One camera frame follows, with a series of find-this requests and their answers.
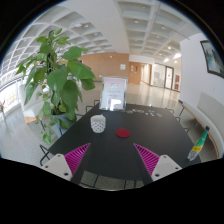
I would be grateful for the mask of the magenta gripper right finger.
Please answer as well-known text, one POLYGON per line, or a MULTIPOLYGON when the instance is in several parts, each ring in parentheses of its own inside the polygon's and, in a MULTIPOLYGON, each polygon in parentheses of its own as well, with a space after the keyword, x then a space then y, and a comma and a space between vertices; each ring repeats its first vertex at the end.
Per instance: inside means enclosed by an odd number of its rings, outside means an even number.
POLYGON ((143 164, 153 181, 159 180, 181 170, 181 167, 168 155, 161 155, 134 143, 143 164))

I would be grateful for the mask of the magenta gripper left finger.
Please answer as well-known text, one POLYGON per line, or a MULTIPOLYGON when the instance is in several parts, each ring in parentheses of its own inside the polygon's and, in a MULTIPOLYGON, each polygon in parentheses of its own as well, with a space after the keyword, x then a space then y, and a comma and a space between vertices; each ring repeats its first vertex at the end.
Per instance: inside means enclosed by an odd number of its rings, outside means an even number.
POLYGON ((56 154, 42 166, 42 169, 70 181, 89 146, 87 143, 65 155, 56 154))

